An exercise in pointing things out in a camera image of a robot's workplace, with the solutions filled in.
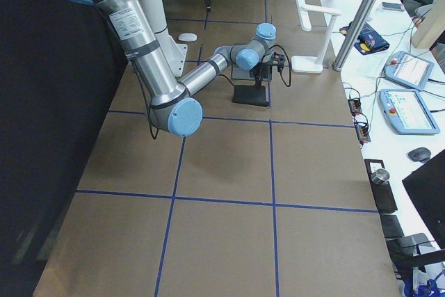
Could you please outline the blue patterned pouch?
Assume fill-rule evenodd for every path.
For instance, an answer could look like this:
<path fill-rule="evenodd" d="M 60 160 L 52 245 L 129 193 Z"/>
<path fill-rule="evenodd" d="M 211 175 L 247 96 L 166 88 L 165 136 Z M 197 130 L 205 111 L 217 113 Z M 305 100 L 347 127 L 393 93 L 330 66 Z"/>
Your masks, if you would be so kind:
<path fill-rule="evenodd" d="M 390 44 L 369 24 L 365 23 L 359 32 L 354 47 L 363 55 L 385 51 Z"/>

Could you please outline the black desk mouse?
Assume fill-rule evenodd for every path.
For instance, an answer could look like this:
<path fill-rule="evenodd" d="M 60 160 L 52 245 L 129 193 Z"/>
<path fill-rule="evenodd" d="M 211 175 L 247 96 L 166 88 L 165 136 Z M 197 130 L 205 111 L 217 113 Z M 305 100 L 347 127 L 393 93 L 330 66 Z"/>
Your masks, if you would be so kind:
<path fill-rule="evenodd" d="M 426 163 L 431 158 L 431 151 L 426 147 L 418 147 L 409 151 L 407 157 L 413 162 Z"/>

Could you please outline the silver metal cylinder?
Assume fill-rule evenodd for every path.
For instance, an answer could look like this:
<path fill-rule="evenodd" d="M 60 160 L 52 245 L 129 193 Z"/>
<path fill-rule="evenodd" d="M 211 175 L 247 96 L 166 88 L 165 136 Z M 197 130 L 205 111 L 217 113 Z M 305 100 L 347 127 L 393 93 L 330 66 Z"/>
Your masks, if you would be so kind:
<path fill-rule="evenodd" d="M 376 185 L 386 184 L 389 178 L 390 174 L 384 168 L 378 168 L 370 174 L 370 181 Z"/>

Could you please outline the white computer mouse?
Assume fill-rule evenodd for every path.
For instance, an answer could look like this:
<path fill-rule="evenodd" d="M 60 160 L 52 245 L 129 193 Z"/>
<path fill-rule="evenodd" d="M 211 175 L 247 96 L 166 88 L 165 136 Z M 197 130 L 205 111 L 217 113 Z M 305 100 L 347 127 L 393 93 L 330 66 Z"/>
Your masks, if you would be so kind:
<path fill-rule="evenodd" d="M 197 35 L 194 33 L 181 33 L 178 36 L 178 40 L 181 42 L 195 42 L 197 40 Z"/>

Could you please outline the aluminium frame post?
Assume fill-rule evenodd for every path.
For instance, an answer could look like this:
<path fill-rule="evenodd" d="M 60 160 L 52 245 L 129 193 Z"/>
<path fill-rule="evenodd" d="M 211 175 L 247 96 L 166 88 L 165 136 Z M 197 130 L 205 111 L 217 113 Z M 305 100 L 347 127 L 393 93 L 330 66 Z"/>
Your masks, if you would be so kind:
<path fill-rule="evenodd" d="M 345 37 L 345 40 L 341 45 L 339 53 L 337 54 L 337 57 L 335 58 L 332 64 L 333 70 L 337 72 L 340 72 L 342 70 L 342 67 L 346 62 L 347 57 L 349 56 L 353 48 L 353 45 L 355 44 L 355 41 L 359 35 L 359 32 L 362 30 L 366 18 L 368 17 L 375 2 L 376 0 L 362 0 L 354 16 L 352 24 L 350 25 L 348 34 Z"/>

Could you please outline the teach pendant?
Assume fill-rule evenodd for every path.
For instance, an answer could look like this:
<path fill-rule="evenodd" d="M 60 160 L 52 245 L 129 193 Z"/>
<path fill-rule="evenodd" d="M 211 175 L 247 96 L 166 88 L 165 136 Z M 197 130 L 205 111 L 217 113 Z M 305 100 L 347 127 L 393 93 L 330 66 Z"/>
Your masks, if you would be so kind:
<path fill-rule="evenodd" d="M 420 56 L 397 51 L 383 67 L 384 77 L 406 88 L 423 91 L 434 63 Z"/>
<path fill-rule="evenodd" d="M 435 135 L 440 128 L 415 89 L 382 89 L 380 107 L 389 126 L 399 135 Z"/>

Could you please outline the far teach pendant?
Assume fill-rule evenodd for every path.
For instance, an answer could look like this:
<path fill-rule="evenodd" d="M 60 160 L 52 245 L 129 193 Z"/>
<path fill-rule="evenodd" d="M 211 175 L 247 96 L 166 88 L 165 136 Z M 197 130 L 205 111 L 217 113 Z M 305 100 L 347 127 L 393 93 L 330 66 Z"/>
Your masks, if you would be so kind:
<path fill-rule="evenodd" d="M 383 67 L 384 77 L 406 88 L 423 91 L 434 63 L 420 56 L 397 51 Z"/>

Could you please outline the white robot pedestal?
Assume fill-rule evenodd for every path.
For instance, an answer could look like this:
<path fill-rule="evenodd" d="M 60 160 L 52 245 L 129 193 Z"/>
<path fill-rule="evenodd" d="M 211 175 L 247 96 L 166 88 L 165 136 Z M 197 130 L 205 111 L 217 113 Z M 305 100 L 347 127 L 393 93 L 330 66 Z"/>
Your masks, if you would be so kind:
<path fill-rule="evenodd" d="M 162 0 L 139 1 L 172 73 L 175 77 L 180 77 L 184 70 L 188 47 L 185 44 L 177 44 L 170 35 Z"/>

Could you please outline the grey laptop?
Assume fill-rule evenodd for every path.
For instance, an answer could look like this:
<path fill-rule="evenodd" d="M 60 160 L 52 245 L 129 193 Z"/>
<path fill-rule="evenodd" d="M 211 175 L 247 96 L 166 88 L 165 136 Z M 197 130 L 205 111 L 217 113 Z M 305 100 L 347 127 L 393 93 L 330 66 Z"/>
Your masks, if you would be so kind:
<path fill-rule="evenodd" d="M 255 81 L 255 75 L 261 72 L 262 81 L 272 81 L 272 70 L 271 66 L 267 64 L 258 64 L 251 70 L 243 70 L 237 65 L 232 66 L 231 78 L 233 80 L 245 80 L 245 81 Z"/>

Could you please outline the near teach pendant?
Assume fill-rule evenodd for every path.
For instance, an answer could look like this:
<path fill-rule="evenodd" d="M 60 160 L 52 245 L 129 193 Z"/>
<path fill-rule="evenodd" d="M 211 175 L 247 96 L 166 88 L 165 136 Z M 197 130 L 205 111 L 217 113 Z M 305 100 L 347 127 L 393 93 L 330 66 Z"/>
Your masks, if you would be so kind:
<path fill-rule="evenodd" d="M 415 89 L 382 89 L 380 107 L 389 126 L 399 135 L 435 135 L 440 128 Z"/>

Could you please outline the black mouse pad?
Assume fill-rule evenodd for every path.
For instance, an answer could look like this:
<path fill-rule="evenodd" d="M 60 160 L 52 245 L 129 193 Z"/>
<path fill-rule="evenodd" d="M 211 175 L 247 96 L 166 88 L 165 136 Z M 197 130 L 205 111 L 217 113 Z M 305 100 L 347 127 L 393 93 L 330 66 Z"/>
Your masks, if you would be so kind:
<path fill-rule="evenodd" d="M 264 86 L 235 85 L 233 103 L 268 107 L 266 88 Z"/>

